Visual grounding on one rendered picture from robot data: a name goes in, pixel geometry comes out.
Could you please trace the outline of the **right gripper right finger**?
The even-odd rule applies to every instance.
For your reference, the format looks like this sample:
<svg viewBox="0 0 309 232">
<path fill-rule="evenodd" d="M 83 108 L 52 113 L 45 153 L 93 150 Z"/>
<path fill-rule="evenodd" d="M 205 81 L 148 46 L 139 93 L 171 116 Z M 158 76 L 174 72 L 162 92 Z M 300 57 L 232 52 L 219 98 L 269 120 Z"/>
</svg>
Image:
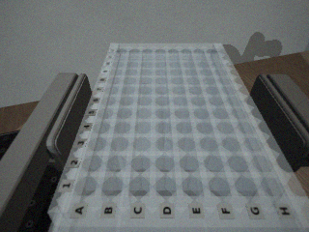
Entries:
<svg viewBox="0 0 309 232">
<path fill-rule="evenodd" d="M 293 172 L 309 167 L 309 99 L 287 74 L 259 74 L 250 96 Z"/>
</svg>

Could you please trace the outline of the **black flat base plate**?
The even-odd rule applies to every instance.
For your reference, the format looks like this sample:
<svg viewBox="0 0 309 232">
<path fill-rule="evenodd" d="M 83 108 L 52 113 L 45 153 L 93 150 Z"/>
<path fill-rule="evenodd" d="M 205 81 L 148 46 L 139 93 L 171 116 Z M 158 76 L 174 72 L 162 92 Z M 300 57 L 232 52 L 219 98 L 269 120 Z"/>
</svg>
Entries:
<svg viewBox="0 0 309 232">
<path fill-rule="evenodd" d="M 0 159 L 3 158 L 20 130 L 0 134 Z M 27 212 L 17 232 L 48 232 L 51 218 L 47 211 L 58 186 L 62 172 L 47 166 Z"/>
</svg>

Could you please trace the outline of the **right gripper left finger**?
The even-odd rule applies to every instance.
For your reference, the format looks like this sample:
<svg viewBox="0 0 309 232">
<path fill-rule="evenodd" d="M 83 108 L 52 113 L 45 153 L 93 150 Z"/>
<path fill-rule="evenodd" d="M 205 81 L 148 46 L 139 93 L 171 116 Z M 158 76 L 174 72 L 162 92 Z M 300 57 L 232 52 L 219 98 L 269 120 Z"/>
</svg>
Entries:
<svg viewBox="0 0 309 232">
<path fill-rule="evenodd" d="M 92 91 L 58 73 L 0 160 L 0 232 L 17 232 L 47 166 L 63 172 Z"/>
</svg>

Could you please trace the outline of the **clear well plate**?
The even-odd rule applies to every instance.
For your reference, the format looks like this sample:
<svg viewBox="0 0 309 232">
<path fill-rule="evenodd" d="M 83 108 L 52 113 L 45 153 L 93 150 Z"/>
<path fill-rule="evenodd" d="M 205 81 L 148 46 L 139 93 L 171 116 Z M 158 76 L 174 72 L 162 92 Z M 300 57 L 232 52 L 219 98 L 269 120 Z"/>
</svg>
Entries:
<svg viewBox="0 0 309 232">
<path fill-rule="evenodd" d="M 309 232 L 309 198 L 222 43 L 111 43 L 48 232 Z"/>
</svg>

